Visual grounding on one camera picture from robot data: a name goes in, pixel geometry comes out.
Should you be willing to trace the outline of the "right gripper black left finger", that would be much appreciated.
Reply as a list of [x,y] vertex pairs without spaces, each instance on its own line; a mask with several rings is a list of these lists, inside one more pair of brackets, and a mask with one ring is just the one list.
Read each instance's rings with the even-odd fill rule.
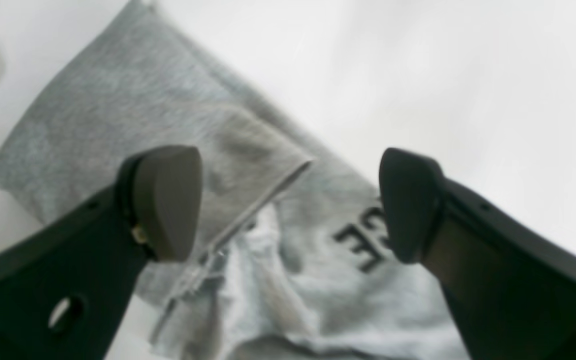
[[190,257],[201,199],[198,148],[159,146],[2,251],[0,360],[103,360],[146,265]]

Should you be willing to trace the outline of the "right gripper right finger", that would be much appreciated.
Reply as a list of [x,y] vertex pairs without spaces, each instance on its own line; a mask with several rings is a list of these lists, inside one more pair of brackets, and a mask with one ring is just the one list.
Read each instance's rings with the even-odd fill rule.
[[434,159],[384,151],[388,245],[439,282],[473,360],[576,360],[576,256],[447,178]]

